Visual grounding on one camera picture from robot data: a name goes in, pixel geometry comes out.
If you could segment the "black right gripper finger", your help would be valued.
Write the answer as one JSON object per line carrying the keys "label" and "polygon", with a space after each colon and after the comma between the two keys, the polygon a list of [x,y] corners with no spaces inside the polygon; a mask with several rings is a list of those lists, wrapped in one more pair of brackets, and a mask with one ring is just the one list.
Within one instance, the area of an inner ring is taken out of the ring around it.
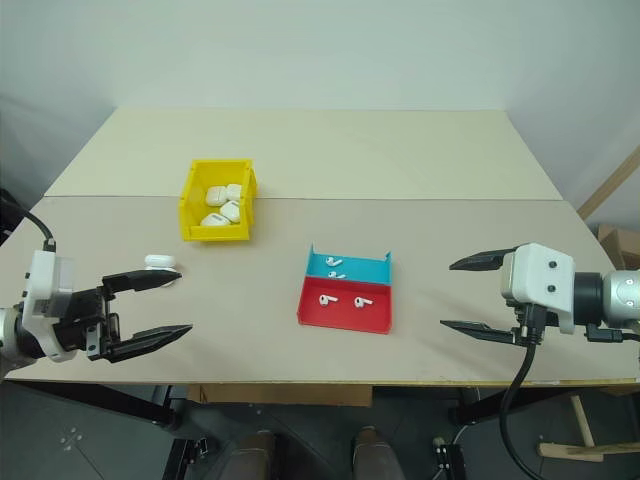
{"label": "black right gripper finger", "polygon": [[440,324],[477,340],[509,345],[515,344],[515,336],[512,331],[496,330],[484,323],[441,320]]}
{"label": "black right gripper finger", "polygon": [[495,271],[503,266],[505,257],[516,248],[478,252],[455,261],[449,266],[452,271]]}

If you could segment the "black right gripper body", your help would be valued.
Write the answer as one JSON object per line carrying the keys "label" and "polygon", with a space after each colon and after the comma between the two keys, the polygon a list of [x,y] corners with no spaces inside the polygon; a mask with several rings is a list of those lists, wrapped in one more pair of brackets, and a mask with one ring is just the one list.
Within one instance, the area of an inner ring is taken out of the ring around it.
{"label": "black right gripper body", "polygon": [[558,315],[545,306],[515,300],[509,300],[508,306],[513,308],[518,322],[518,326],[511,329],[515,345],[540,345],[546,327],[559,324]]}

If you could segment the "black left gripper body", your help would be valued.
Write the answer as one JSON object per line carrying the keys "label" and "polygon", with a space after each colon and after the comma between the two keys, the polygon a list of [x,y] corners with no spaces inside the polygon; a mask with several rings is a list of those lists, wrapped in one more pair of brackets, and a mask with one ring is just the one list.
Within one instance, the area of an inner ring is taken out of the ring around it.
{"label": "black left gripper body", "polygon": [[94,289],[74,292],[54,333],[65,352],[85,351],[90,360],[122,361],[119,316],[110,310],[115,299],[111,279]]}

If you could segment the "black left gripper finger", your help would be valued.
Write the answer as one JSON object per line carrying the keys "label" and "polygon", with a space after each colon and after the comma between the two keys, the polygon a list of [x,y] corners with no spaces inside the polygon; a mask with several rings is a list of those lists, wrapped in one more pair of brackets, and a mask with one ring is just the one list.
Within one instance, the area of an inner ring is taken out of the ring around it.
{"label": "black left gripper finger", "polygon": [[192,328],[191,324],[173,325],[135,333],[128,340],[110,344],[107,347],[106,359],[110,363],[117,363],[152,353],[177,341]]}
{"label": "black left gripper finger", "polygon": [[104,276],[102,285],[111,295],[133,290],[155,289],[180,279],[182,274],[167,269],[135,270]]}

